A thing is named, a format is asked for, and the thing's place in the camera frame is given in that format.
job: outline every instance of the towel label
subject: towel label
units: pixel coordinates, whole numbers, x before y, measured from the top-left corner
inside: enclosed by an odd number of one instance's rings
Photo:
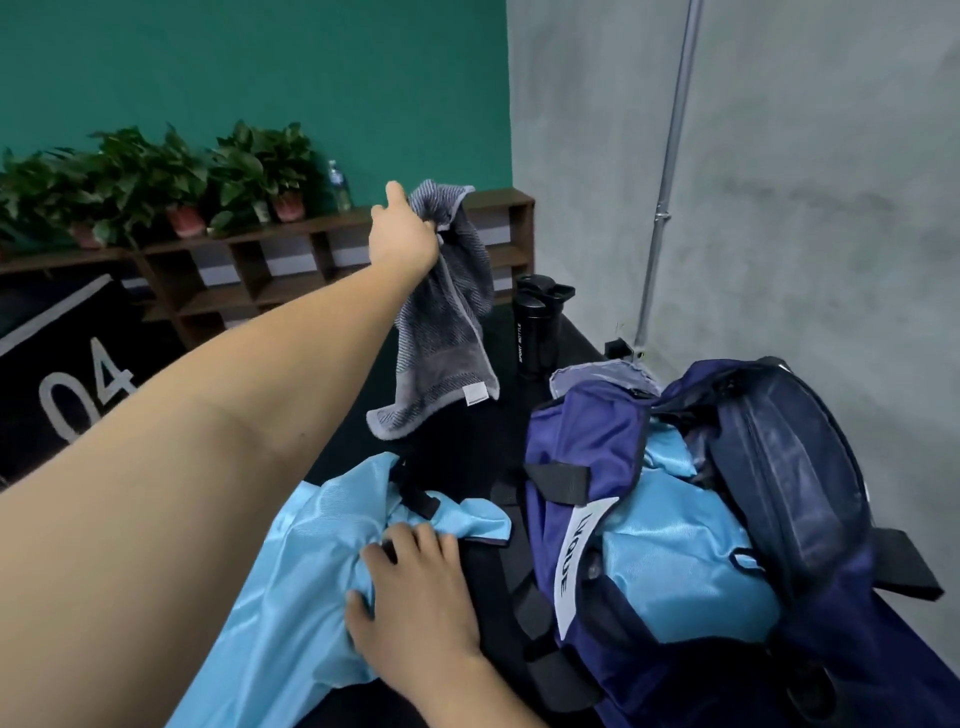
[[[488,400],[490,392],[487,391],[487,385],[482,381],[475,384],[468,384],[464,387],[464,398],[467,400],[467,407],[476,404],[478,401]]]
[[[557,572],[553,576],[553,607],[557,613],[557,629],[561,640],[566,637],[566,630],[577,614],[577,569],[580,568],[584,547],[597,523],[618,500],[620,498],[617,496],[601,498],[587,505],[578,505],[570,513],[570,523],[566,525],[564,543],[560,547]]]

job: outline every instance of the clear plastic bottle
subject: clear plastic bottle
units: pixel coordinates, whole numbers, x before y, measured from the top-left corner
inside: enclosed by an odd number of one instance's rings
[[[337,166],[337,160],[331,159],[327,166],[329,168],[327,177],[330,179],[330,189],[333,190],[333,199],[337,203],[338,212],[348,212],[353,209],[353,202],[350,200],[350,188],[347,185],[347,178]]]

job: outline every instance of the pink flower pot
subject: pink flower pot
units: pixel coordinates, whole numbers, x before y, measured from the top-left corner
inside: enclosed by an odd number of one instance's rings
[[[177,237],[194,237],[206,231],[206,222],[195,207],[167,207],[167,220]]]
[[[306,211],[303,209],[303,195],[295,189],[289,189],[283,194],[274,197],[274,210],[281,223],[293,223],[302,220]]]
[[[70,223],[70,237],[86,251],[99,251],[106,247],[93,236],[93,228],[87,223]]]

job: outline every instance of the hand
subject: hand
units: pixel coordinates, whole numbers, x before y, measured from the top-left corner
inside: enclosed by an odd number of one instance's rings
[[[373,579],[375,615],[350,592],[347,630],[374,671],[423,713],[431,699],[453,699],[454,686],[486,660],[457,539],[438,540],[429,523],[391,526],[387,538],[396,564],[376,544],[360,553]]]
[[[410,270],[418,281],[423,278],[440,254],[436,226],[410,208],[399,182],[387,182],[387,207],[374,205],[370,214],[370,262]]]

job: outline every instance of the gray concrete wall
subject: gray concrete wall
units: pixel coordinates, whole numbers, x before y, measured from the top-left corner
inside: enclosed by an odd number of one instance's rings
[[[507,0],[514,186],[537,271],[596,346],[633,340],[680,62],[682,0]]]
[[[891,601],[957,669],[960,3],[708,0],[687,113],[651,344],[822,395],[947,589]]]

